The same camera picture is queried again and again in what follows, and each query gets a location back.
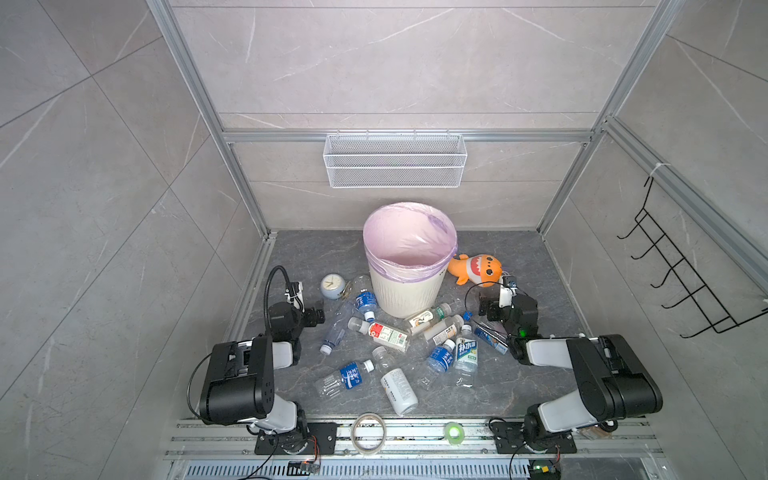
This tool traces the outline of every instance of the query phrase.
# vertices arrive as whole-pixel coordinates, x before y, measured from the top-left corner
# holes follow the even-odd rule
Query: white wire basket
[[[467,148],[460,134],[332,134],[323,159],[333,188],[458,187]]]

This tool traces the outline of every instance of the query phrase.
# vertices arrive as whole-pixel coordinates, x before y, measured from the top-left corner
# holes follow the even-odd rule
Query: clock face
[[[332,273],[323,279],[323,288],[325,290],[336,290],[343,286],[344,279],[340,275]]]

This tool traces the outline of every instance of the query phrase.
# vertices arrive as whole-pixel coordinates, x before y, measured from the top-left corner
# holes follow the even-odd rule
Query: orange shark plush toy
[[[496,257],[490,255],[477,255],[469,258],[467,255],[459,255],[458,258],[452,258],[448,264],[448,271],[453,276],[457,276],[457,285],[464,285],[467,280],[473,283],[498,282],[502,277],[502,263]],[[491,286],[493,283],[486,283],[482,286]]]

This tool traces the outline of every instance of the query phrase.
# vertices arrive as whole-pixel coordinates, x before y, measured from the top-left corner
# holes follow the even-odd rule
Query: metal track
[[[259,233],[261,233],[261,237],[266,238],[270,231],[264,220],[264,215],[262,215],[259,204],[253,196],[253,191],[250,189],[243,168],[238,163],[231,146],[222,136],[223,128],[214,109],[214,104],[205,89],[200,73],[195,67],[187,43],[184,41],[178,23],[176,23],[174,13],[171,11],[166,0],[147,0],[147,4],[166,43],[168,43],[168,48],[174,56],[174,60],[176,60],[181,76],[184,78],[184,82],[187,83],[192,98],[195,104],[197,104],[197,110],[200,111],[203,121],[208,126],[210,136],[213,138],[216,148],[218,148],[227,169],[230,171],[232,180],[234,180],[235,186],[243,198],[253,223],[256,225]]]
[[[654,10],[654,14],[651,16],[645,31],[643,31],[640,41],[637,43],[627,66],[624,67],[624,71],[621,72],[621,76],[619,77],[616,86],[614,86],[614,90],[611,92],[611,95],[605,102],[605,106],[603,106],[602,111],[598,115],[598,119],[592,128],[592,131],[594,132],[592,135],[592,142],[589,145],[585,145],[579,152],[536,228],[542,235],[545,235],[549,231],[549,228],[554,223],[554,219],[560,213],[566,199],[568,199],[568,195],[571,194],[571,191],[576,185],[578,178],[581,176],[581,173],[584,172],[594,149],[600,143],[600,140],[605,133],[602,126],[607,117],[614,116],[621,109],[621,106],[627,100],[627,97],[629,97],[632,88],[637,83],[637,79],[640,78],[640,75],[650,61],[650,58],[654,55],[654,52],[664,39],[664,34],[669,30],[675,15],[680,11],[683,3],[685,3],[685,0],[662,0],[656,7],[656,10]]]
[[[369,134],[369,135],[392,135],[392,134],[460,134],[464,141],[580,141],[589,142],[592,137],[592,131],[586,129],[518,129],[518,130],[497,130],[497,129],[412,129],[412,130],[331,130],[331,129],[298,129],[286,128],[284,130],[226,130],[223,133],[225,141],[231,143],[240,142],[270,142],[270,141],[316,141],[324,142],[328,135],[335,134]]]
[[[310,417],[310,422],[333,421],[339,424],[334,455],[332,458],[362,458],[355,450],[349,437],[355,417],[326,418]],[[386,419],[387,438],[384,448],[368,459],[431,459],[431,458],[506,458],[509,455],[496,453],[495,440],[488,429],[485,418],[423,418]],[[447,422],[463,425],[465,440],[461,445],[451,446],[444,440],[443,428]],[[606,457],[664,457],[655,435],[644,419],[629,419],[619,422],[619,429],[605,439],[588,439],[576,434],[574,442],[578,453],[575,458]],[[360,442],[376,443],[381,438],[381,428],[360,427],[356,436]],[[255,438],[244,425],[228,427],[204,425],[198,420],[180,420],[163,442],[164,460],[251,460],[261,458],[253,454]],[[518,453],[519,458],[554,458],[554,455],[535,454],[526,450]],[[308,459],[311,455],[295,457],[277,456],[280,459]]]
[[[656,165],[664,164],[664,159],[621,120],[609,117],[606,130],[646,172],[655,170],[654,179],[672,200],[712,237],[763,292],[768,293],[768,254],[765,250],[734,225],[726,214],[715,208],[698,189],[690,185],[675,167],[664,165],[657,169]]]

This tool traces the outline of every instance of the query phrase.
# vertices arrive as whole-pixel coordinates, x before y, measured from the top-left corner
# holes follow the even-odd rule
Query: wall hook rack
[[[669,278],[669,276],[671,274],[674,274],[675,277],[677,278],[677,280],[680,282],[680,285],[682,285],[683,288],[685,289],[685,292],[687,294],[683,298],[679,299],[676,303],[674,303],[672,305],[669,305],[669,306],[662,305],[661,308],[671,309],[671,308],[674,308],[674,307],[680,305],[685,300],[691,299],[696,304],[696,307],[699,309],[701,314],[704,316],[704,319],[707,321],[707,323],[709,323],[709,326],[704,327],[703,329],[699,330],[698,332],[695,332],[692,335],[680,334],[680,336],[685,338],[685,339],[689,339],[689,338],[695,337],[696,335],[699,335],[700,333],[704,333],[704,332],[706,332],[709,329],[713,330],[715,333],[725,333],[725,332],[727,332],[730,329],[736,328],[738,326],[742,326],[744,323],[751,322],[752,320],[754,320],[754,319],[756,319],[758,317],[761,317],[763,315],[768,314],[768,308],[765,308],[760,313],[758,313],[757,315],[751,316],[750,318],[748,318],[746,320],[743,320],[741,322],[739,322],[735,318],[733,318],[733,316],[730,314],[728,309],[723,305],[722,302],[720,302],[720,299],[717,298],[717,295],[715,295],[715,292],[712,291],[712,289],[707,284],[707,282],[704,281],[704,279],[701,277],[701,275],[696,270],[696,268],[694,268],[694,266],[688,261],[687,257],[685,255],[683,255],[683,252],[680,251],[680,248],[677,247],[675,242],[673,242],[672,239],[669,237],[669,235],[667,235],[667,232],[664,231],[663,228],[661,228],[661,225],[659,225],[659,223],[656,221],[656,219],[654,219],[653,216],[651,216],[650,212],[646,209],[646,204],[648,203],[648,196],[650,195],[650,189],[653,187],[653,185],[654,185],[654,179],[653,179],[653,177],[649,176],[648,179],[645,180],[645,184],[643,184],[643,187],[647,186],[648,189],[645,192],[645,200],[643,201],[643,207],[640,209],[639,212],[637,212],[637,215],[634,216],[634,227],[632,227],[632,230],[630,230],[629,233],[627,233],[623,237],[622,236],[617,236],[617,238],[620,239],[620,240],[624,240],[625,238],[629,237],[635,230],[637,230],[639,228],[640,231],[642,231],[643,234],[645,234],[645,237],[650,241],[650,247],[648,247],[648,249],[645,250],[642,253],[642,255],[640,255],[638,257],[632,255],[631,256],[632,260],[639,260],[639,259],[645,257],[646,255],[648,255],[648,253],[651,252],[652,250],[656,250],[659,253],[659,255],[661,256],[661,258],[664,259],[664,262],[667,264],[667,266],[669,268],[667,269],[667,273],[664,275],[664,278],[661,279],[661,282],[658,285],[651,284],[651,286],[653,288],[661,288],[661,286],[664,285],[665,282],[667,282],[667,279]],[[645,227],[643,227],[642,222],[644,220],[648,220],[648,221],[652,222],[653,225],[655,225],[656,228],[661,232],[661,235],[656,240],[654,240],[650,236],[650,234],[647,232]],[[667,239],[667,241],[672,245],[674,250],[677,251],[677,253],[680,255],[680,259],[678,261],[672,263],[670,258],[667,255],[665,255],[664,252],[661,251],[661,249],[659,248],[659,242],[661,242],[664,238]],[[692,290],[683,281],[683,278],[680,276],[680,274],[677,272],[677,270],[675,270],[676,268],[683,267],[683,266],[687,266],[688,268],[690,268],[690,270],[692,272],[694,272],[694,274],[696,275],[696,278],[698,278],[699,281],[701,282],[701,286],[699,286],[696,289]],[[725,312],[725,317],[723,317],[722,319],[717,320],[716,322],[713,322],[710,319],[710,317],[707,315],[707,313],[704,312],[704,309],[701,307],[699,301],[696,300],[696,297],[694,296],[694,295],[696,295],[697,293],[699,293],[701,291],[704,291],[705,293],[709,293],[712,296],[712,298],[715,299],[717,304],[720,305],[720,308],[722,308],[723,311]]]

